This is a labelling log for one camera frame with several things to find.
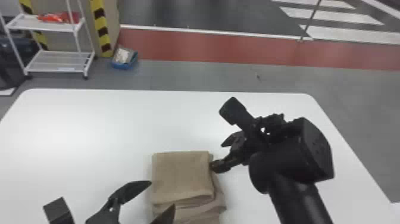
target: red floor stripe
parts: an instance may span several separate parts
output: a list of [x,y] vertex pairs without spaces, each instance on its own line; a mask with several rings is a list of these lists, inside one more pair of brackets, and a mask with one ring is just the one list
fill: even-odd
[[400,46],[121,29],[140,58],[170,61],[399,70]]

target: hazard stripe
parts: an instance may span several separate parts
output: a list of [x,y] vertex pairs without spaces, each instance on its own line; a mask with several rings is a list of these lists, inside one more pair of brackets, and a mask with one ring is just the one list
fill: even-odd
[[[32,3],[30,2],[30,0],[20,0],[20,4],[26,14],[33,15]],[[49,47],[47,45],[46,36],[43,35],[42,32],[35,31],[34,38],[39,42],[39,44],[42,46],[43,50],[47,51],[49,49]]]
[[90,7],[95,18],[95,29],[98,35],[99,47],[102,51],[102,57],[111,57],[113,56],[113,48],[108,34],[103,0],[90,0]]

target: folded towel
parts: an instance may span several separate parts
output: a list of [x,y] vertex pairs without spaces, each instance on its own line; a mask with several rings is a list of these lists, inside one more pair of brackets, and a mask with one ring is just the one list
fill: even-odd
[[156,153],[152,162],[153,204],[196,206],[214,199],[207,151]]
[[[211,175],[212,181],[215,186],[215,197],[208,203],[201,203],[198,206],[184,207],[175,204],[178,209],[175,211],[175,221],[185,223],[187,221],[204,220],[209,218],[218,218],[219,215],[226,210],[224,193],[216,175]],[[153,206],[153,212],[156,215],[161,214],[166,207],[170,204],[163,204],[161,206]]]
[[174,203],[175,223],[219,223],[219,214],[226,206],[219,181],[210,172],[211,159],[207,151],[154,154],[154,213],[160,214]]

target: red object on shelf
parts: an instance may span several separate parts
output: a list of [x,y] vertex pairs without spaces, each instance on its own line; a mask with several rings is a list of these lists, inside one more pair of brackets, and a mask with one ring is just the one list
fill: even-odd
[[61,16],[53,13],[42,14],[37,17],[38,20],[42,20],[44,22],[51,22],[51,23],[62,23],[63,19]]
[[[79,13],[71,12],[73,23],[79,23]],[[47,13],[37,17],[38,20],[50,23],[71,23],[70,14],[67,11],[61,13]]]
[[[68,12],[62,12],[61,18],[62,18],[63,22],[71,23],[70,14]],[[78,12],[72,12],[72,20],[74,21],[75,24],[79,23],[79,13]]]

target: white metal shelf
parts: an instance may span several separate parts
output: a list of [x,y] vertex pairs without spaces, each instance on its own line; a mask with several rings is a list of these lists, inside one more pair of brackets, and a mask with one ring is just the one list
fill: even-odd
[[[47,23],[38,20],[37,15],[27,15],[24,13],[19,1],[15,0],[15,3],[20,8],[20,14],[11,20],[8,24],[5,24],[2,19],[2,14],[0,10],[0,22],[4,26],[4,30],[7,33],[7,37],[10,40],[12,50],[17,57],[18,63],[24,71],[25,76],[29,77],[29,72],[54,72],[54,73],[75,73],[82,72],[83,78],[88,79],[89,67],[95,58],[95,50],[93,47],[93,42],[90,37],[89,26],[85,20],[85,14],[83,11],[81,0],[76,0],[80,10],[80,15],[82,18],[79,23]],[[68,16],[70,21],[73,21],[73,13],[71,10],[70,0],[65,0],[65,4],[68,9]],[[78,40],[78,31],[85,25],[87,37],[90,42],[90,47],[92,52],[82,52],[80,43]],[[77,52],[63,52],[63,51],[44,51],[40,45],[37,38],[35,41],[39,47],[39,52],[32,58],[27,66],[18,53],[17,46],[14,43],[14,39],[11,36],[10,30],[29,30],[32,36],[34,36],[33,31],[50,31],[50,32],[67,32],[73,33]]]
[[66,52],[40,50],[25,67],[25,72],[86,72],[94,52]]
[[48,23],[38,20],[37,15],[19,14],[16,18],[11,20],[7,25],[10,30],[38,30],[38,31],[52,31],[52,32],[78,32],[85,22],[82,17],[77,24],[71,23]]

